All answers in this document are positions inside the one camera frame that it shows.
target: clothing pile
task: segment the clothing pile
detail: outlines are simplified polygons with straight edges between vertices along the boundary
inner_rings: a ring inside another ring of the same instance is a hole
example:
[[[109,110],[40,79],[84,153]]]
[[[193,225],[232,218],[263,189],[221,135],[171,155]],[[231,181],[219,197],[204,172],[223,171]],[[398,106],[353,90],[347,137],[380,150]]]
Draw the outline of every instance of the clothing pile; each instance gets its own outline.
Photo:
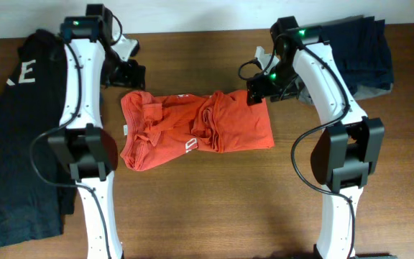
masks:
[[[322,30],[330,40],[336,67],[356,100],[391,92],[394,73],[384,20],[353,18],[322,25]],[[307,88],[298,99],[313,103]]]

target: wire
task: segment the wire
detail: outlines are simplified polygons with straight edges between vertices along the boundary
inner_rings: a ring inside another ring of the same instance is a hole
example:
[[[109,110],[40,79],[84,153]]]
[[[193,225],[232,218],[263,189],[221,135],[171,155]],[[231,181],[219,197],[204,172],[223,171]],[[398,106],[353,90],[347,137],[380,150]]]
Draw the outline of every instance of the wire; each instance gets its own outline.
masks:
[[[279,101],[282,101],[282,98],[284,98],[284,95],[287,93],[287,90],[295,83],[297,78],[297,76],[294,77],[292,81],[288,83],[287,87],[285,87],[284,91],[282,91],[282,93],[280,94]]]
[[[240,65],[240,66],[239,66],[239,70],[237,71],[237,75],[240,77],[240,79],[245,80],[245,81],[253,81],[253,80],[258,79],[259,77],[263,76],[263,75],[266,73],[267,69],[268,69],[268,68],[271,66],[271,64],[272,64],[272,60],[273,60],[273,59],[274,59],[274,57],[275,57],[276,47],[277,47],[277,40],[278,40],[279,38],[281,38],[281,37],[287,37],[287,38],[292,39],[292,37],[291,37],[291,36],[289,36],[289,35],[288,35],[288,34],[286,34],[286,33],[279,34],[279,35],[275,38],[275,40],[274,40],[274,45],[273,45],[273,47],[272,47],[272,54],[271,54],[271,58],[270,58],[270,61],[268,62],[268,64],[266,65],[266,67],[264,67],[264,69],[263,69],[261,72],[259,72],[257,75],[252,76],[251,78],[245,78],[245,77],[243,77],[243,76],[241,75],[242,68],[243,68],[244,66],[248,65],[248,64],[256,64],[256,63],[258,62],[258,59],[256,59],[256,58],[255,58],[255,59],[253,59],[253,60],[249,60],[249,61],[247,61],[247,62],[245,62],[244,64],[242,64],[242,65]]]
[[[105,234],[105,246],[106,246],[106,253],[108,254],[108,258],[111,259],[111,253],[109,251],[109,241],[108,241],[108,232],[106,229],[106,222],[105,222],[105,216],[103,211],[101,210],[101,206],[100,206],[100,202],[97,199],[97,195],[95,194],[95,188],[92,189],[88,186],[83,186],[83,185],[79,185],[79,184],[67,184],[67,183],[53,183],[49,180],[47,180],[46,178],[44,178],[44,176],[41,175],[38,167],[36,166],[35,163],[35,159],[33,156],[33,152],[34,152],[34,148],[36,143],[51,135],[54,134],[56,132],[58,132],[59,130],[62,130],[64,128],[66,128],[71,122],[73,122],[76,117],[79,115],[79,111],[80,111],[80,107],[81,107],[81,99],[82,99],[82,79],[81,79],[81,68],[79,66],[79,61],[78,61],[78,57],[76,57],[76,54],[74,53],[72,47],[70,46],[69,43],[65,43],[66,46],[68,47],[69,51],[71,52],[71,55],[73,56],[74,60],[75,60],[75,67],[76,70],[78,72],[78,101],[76,103],[76,108],[73,114],[71,114],[71,118],[65,122],[64,124],[58,126],[58,127],[54,127],[52,129],[49,129],[46,132],[41,133],[40,135],[38,135],[36,138],[33,139],[33,141],[31,141],[30,145],[29,145],[29,161],[31,163],[31,166],[34,170],[34,172],[36,173],[36,175],[41,179],[41,181],[43,181],[44,183],[54,186],[54,187],[60,187],[60,188],[83,188],[85,190],[87,190],[93,197],[93,200],[95,201],[96,205],[97,205],[97,209],[98,209],[98,213],[100,214],[100,218],[101,218],[101,223],[103,225],[103,231]]]
[[[337,197],[343,198],[344,200],[347,201],[347,203],[349,205],[349,211],[351,212],[351,224],[352,224],[351,246],[349,248],[349,253],[348,253],[348,257],[347,257],[349,259],[351,254],[352,254],[352,250],[354,249],[354,241],[355,241],[355,236],[356,236],[356,215],[355,215],[355,211],[354,211],[354,206],[352,205],[352,200],[350,198],[348,198],[347,196],[343,195],[343,194],[337,194],[337,193],[334,193],[332,191],[323,190],[322,188],[314,186],[312,183],[310,183],[308,180],[306,180],[306,178],[301,174],[301,172],[298,169],[298,166],[296,164],[295,150],[296,150],[296,147],[298,146],[298,143],[300,143],[300,141],[303,140],[305,137],[313,134],[314,132],[325,129],[326,127],[332,126],[335,123],[338,123],[342,119],[344,119],[344,117],[349,113],[349,110],[350,110],[351,106],[349,105],[349,99],[348,99],[347,93],[346,93],[343,85],[341,84],[340,80],[338,79],[338,77],[336,76],[334,71],[330,68],[330,66],[327,63],[325,63],[320,57],[318,57],[314,52],[312,52],[310,49],[308,49],[305,45],[301,45],[300,47],[303,48],[313,58],[315,58],[324,68],[326,68],[327,71],[330,73],[330,75],[333,77],[333,79],[335,80],[336,84],[338,85],[338,87],[340,89],[341,95],[343,96],[344,109],[343,109],[343,113],[341,114],[340,117],[332,120],[331,122],[327,122],[325,124],[322,124],[321,126],[310,129],[307,132],[304,132],[301,136],[299,136],[292,145],[292,150],[290,151],[290,157],[291,157],[291,160],[292,160],[293,169],[295,169],[295,172],[297,173],[298,177],[301,179],[301,181],[303,183],[305,183],[311,189],[313,189],[315,191],[318,191],[322,194],[337,196]]]
[[[118,39],[115,40],[115,41],[113,41],[111,43],[111,46],[115,45],[121,39],[121,37],[122,37],[122,24],[121,24],[121,21],[119,21],[118,17],[116,17],[116,15],[114,15],[114,14],[113,14],[113,18],[116,19],[116,22],[118,22],[120,33],[119,33]]]

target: white wall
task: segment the white wall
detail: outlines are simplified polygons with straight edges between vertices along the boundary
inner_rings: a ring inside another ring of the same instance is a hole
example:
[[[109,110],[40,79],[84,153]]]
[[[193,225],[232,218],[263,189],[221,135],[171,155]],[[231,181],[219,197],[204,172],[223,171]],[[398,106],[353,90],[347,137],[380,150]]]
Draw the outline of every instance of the white wall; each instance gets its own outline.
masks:
[[[268,29],[294,15],[300,25],[364,14],[387,23],[414,22],[414,0],[0,0],[0,38],[58,32],[86,3],[105,3],[125,33]]]

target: folded shirt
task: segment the folded shirt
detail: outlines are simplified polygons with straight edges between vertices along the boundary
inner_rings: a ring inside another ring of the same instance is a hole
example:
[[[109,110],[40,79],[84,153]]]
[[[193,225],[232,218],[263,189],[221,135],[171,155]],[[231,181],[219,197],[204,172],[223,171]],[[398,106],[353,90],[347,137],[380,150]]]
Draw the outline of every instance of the folded shirt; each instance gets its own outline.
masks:
[[[144,171],[191,150],[225,153],[274,146],[266,102],[247,106],[247,92],[153,97],[134,91],[122,100],[128,127],[126,166]]]
[[[17,50],[19,63],[0,95],[0,247],[63,233],[62,214],[74,212],[75,189],[43,183],[32,169],[29,145],[58,126],[65,104],[64,43],[39,29]],[[49,181],[73,183],[47,142],[34,159]]]
[[[333,58],[351,94],[358,86],[385,91],[394,83],[392,58],[385,38],[385,21],[374,17],[322,26]]]

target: wood grain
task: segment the wood grain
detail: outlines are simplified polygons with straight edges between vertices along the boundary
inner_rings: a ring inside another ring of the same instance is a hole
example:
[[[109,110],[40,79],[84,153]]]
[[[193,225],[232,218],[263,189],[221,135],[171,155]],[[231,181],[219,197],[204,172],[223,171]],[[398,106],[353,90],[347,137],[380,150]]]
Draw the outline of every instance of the wood grain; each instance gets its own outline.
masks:
[[[388,25],[395,86],[392,94],[360,101],[381,117],[386,137],[376,173],[359,205],[358,253],[414,258],[414,24]],[[238,66],[257,45],[271,48],[267,30],[132,35],[155,96],[211,94],[245,88]],[[0,92],[16,64],[17,40],[0,40]],[[103,91],[104,127],[121,150],[125,143],[120,98]],[[311,106],[296,100],[269,105],[276,147],[213,154],[193,151],[145,172],[116,171],[114,203],[126,258],[253,258],[274,251],[309,252],[321,224],[321,195],[300,182],[290,163],[293,140],[316,126]],[[299,147],[297,159],[313,178],[309,155],[318,136]],[[84,258],[87,239],[80,199],[65,218],[65,234],[0,248],[0,258]]]

